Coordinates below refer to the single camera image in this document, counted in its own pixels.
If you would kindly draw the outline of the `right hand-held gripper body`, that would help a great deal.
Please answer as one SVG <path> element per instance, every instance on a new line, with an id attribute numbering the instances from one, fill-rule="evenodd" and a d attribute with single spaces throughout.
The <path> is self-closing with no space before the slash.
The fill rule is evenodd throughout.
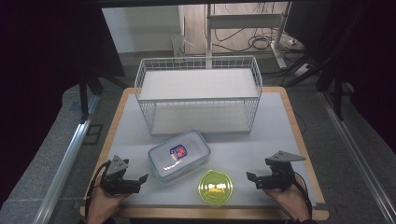
<path id="1" fill-rule="evenodd" d="M 264 189 L 288 189 L 294 181 L 292 161 L 305 161 L 305 157 L 279 150 L 267 158 L 265 163 L 270 167 L 272 174 L 264 181 Z"/>

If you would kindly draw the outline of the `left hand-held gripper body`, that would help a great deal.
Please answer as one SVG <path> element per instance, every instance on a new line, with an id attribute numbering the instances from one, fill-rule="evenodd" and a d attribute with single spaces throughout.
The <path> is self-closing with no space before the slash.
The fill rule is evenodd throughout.
<path id="1" fill-rule="evenodd" d="M 132 194 L 127 192 L 127 188 L 133 185 L 139 185 L 138 180 L 125 180 L 125 175 L 128 168 L 128 160 L 123 160 L 118 155 L 115 155 L 111 161 L 106 163 L 106 169 L 104 170 L 100 187 L 111 195 L 118 194 Z"/>

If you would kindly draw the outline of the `green round plastic container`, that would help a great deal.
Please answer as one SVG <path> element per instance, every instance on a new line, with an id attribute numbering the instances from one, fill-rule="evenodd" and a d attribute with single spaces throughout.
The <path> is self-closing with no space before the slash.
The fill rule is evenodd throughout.
<path id="1" fill-rule="evenodd" d="M 233 195 L 233 181 L 223 172 L 208 170 L 199 181 L 198 193 L 204 203 L 223 206 Z"/>

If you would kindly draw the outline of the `clear rectangular food container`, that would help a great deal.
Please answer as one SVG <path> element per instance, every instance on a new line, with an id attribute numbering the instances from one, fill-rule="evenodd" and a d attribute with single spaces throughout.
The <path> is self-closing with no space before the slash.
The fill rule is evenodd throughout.
<path id="1" fill-rule="evenodd" d="M 195 130 L 180 134 L 148 151 L 154 173 L 163 183 L 170 183 L 206 162 L 211 149 Z"/>

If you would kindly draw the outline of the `white wire storage rack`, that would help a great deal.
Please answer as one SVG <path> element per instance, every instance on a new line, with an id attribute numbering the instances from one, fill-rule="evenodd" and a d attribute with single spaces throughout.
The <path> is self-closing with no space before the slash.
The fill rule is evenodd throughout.
<path id="1" fill-rule="evenodd" d="M 153 135 L 248 133 L 262 76 L 253 56 L 150 58 L 139 64 L 134 94 Z"/>

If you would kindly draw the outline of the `person's left hand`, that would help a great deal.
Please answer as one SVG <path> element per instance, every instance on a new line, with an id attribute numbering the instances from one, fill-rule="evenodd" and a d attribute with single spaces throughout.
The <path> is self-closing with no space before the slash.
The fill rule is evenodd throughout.
<path id="1" fill-rule="evenodd" d="M 100 187 L 100 178 L 97 178 L 94 183 L 92 201 L 86 218 L 87 224 L 105 224 L 119 210 L 121 203 L 128 197 L 128 194 L 107 194 Z"/>

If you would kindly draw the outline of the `white table mat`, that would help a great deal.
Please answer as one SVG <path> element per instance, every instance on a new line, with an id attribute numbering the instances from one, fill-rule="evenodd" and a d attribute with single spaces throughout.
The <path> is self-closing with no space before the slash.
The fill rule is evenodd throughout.
<path id="1" fill-rule="evenodd" d="M 139 193 L 126 202 L 130 205 L 190 205 L 205 206 L 199 191 L 199 181 L 207 171 L 216 170 L 227 174 L 233 182 L 233 194 L 228 206 L 271 205 L 274 202 L 256 189 L 247 179 L 247 173 L 257 176 L 269 175 L 271 170 L 265 160 L 278 151 L 299 154 L 300 150 L 292 131 L 290 120 L 278 92 L 262 94 L 256 118 L 250 133 L 203 135 L 211 149 L 207 163 L 169 184 L 162 183 L 149 164 L 148 151 L 168 140 L 166 136 L 149 133 L 142 112 L 129 94 L 120 122 L 108 153 L 128 159 L 126 179 L 148 175 Z"/>

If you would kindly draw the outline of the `black stand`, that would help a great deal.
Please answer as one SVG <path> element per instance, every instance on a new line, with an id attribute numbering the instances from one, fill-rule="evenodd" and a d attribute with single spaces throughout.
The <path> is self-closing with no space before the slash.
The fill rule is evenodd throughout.
<path id="1" fill-rule="evenodd" d="M 330 85 L 333 84 L 333 99 L 332 99 L 332 110 L 336 117 L 343 120 L 342 116 L 342 96 L 343 96 L 343 78 L 339 70 L 338 57 L 330 56 L 323 62 L 308 69 L 305 73 L 298 76 L 297 78 L 283 84 L 283 87 L 292 87 L 303 80 L 312 77 L 316 73 L 321 73 L 317 81 L 316 87 L 318 91 L 326 91 Z"/>
<path id="2" fill-rule="evenodd" d="M 100 71 L 92 70 L 90 72 L 81 72 L 78 82 L 81 110 L 80 123 L 84 123 L 85 121 L 87 121 L 90 115 L 88 104 L 88 90 L 90 90 L 95 96 L 101 95 L 104 91 L 104 87 L 99 80 L 100 77 L 115 84 L 116 86 L 119 86 L 123 90 L 128 88 L 128 85 L 125 82 L 117 79 L 116 77 L 106 75 L 105 73 L 102 73 Z"/>

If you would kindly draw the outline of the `white power strip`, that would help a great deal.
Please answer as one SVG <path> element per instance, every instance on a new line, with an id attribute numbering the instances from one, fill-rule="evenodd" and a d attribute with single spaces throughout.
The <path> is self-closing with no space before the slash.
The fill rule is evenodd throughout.
<path id="1" fill-rule="evenodd" d="M 301 75 L 303 75 L 304 73 L 306 73 L 309 69 L 311 68 L 311 65 L 308 63 L 304 63 L 300 68 L 298 68 L 294 75 L 299 77 Z"/>

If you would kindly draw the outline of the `aluminium rail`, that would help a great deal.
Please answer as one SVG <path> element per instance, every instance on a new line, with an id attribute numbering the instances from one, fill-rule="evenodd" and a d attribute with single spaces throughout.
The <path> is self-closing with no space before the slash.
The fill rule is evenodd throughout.
<path id="1" fill-rule="evenodd" d="M 367 160 L 364 158 L 347 125 L 343 120 L 340 120 L 333 111 L 331 98 L 323 92 L 319 92 L 318 96 L 321 98 L 337 132 L 340 134 L 344 144 L 346 145 L 347 151 L 355 162 L 357 169 L 359 170 L 367 188 L 370 190 L 384 219 L 388 224 L 396 224 L 396 206 L 393 204 L 383 185 L 377 179 Z"/>
<path id="2" fill-rule="evenodd" d="M 89 129 L 92 121 L 92 114 L 94 113 L 100 97 L 94 95 L 88 103 L 88 117 L 85 121 L 80 123 L 68 145 L 64 157 L 57 169 L 55 176 L 52 179 L 49 189 L 40 205 L 33 224 L 48 224 L 50 217 L 54 211 L 56 203 L 58 202 L 62 190 L 64 188 L 67 177 L 70 174 L 74 161 L 77 157 L 80 147 L 82 146 L 83 139 Z"/>

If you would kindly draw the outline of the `white metal desk frame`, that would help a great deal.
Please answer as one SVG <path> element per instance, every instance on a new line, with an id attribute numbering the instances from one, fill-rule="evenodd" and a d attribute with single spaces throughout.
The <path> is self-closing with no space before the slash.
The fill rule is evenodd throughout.
<path id="1" fill-rule="evenodd" d="M 241 14 L 241 15 L 214 15 L 211 13 L 211 4 L 206 5 L 206 47 L 205 56 L 212 56 L 212 30 L 215 29 L 237 29 L 237 28 L 276 28 L 277 33 L 274 40 L 270 42 L 270 48 L 276 58 L 278 67 L 283 70 L 287 68 L 281 55 L 279 44 L 289 16 L 291 2 L 288 2 L 280 14 Z"/>

